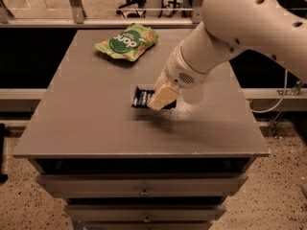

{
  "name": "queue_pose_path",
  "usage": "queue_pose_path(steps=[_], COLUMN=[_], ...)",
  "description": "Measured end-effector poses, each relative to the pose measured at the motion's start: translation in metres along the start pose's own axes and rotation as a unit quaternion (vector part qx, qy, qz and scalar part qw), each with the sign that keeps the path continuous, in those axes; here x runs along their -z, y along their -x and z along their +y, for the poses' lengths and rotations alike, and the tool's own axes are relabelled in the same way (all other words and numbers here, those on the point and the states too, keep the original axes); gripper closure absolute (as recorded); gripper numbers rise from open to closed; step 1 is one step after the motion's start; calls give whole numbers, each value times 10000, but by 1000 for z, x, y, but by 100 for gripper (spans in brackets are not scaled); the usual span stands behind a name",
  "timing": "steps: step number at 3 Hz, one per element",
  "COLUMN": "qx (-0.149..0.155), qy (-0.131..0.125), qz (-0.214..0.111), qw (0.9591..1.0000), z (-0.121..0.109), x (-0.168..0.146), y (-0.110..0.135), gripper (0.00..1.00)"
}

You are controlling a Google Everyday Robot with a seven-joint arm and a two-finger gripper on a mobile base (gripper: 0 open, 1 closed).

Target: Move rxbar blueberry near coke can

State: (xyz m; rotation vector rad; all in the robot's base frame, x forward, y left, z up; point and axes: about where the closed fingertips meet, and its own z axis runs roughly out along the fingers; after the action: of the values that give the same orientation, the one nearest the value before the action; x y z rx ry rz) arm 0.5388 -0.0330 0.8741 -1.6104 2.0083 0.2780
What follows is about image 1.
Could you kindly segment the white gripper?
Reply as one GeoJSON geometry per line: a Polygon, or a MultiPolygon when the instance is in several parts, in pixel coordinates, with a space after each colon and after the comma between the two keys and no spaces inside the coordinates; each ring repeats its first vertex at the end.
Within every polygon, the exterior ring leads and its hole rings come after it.
{"type": "Polygon", "coordinates": [[[192,88],[207,78],[207,73],[202,73],[191,68],[185,61],[181,47],[177,46],[157,78],[153,88],[156,90],[148,102],[148,107],[161,110],[179,97],[179,92],[172,87],[172,83],[180,88],[192,88]]]}

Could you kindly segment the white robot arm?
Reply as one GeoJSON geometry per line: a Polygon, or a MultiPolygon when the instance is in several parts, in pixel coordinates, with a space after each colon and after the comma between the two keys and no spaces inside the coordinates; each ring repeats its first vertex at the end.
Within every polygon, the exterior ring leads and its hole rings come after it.
{"type": "Polygon", "coordinates": [[[201,23],[170,54],[148,107],[160,110],[184,88],[204,82],[213,68],[246,49],[307,81],[307,20],[276,0],[203,0],[201,23]]]}

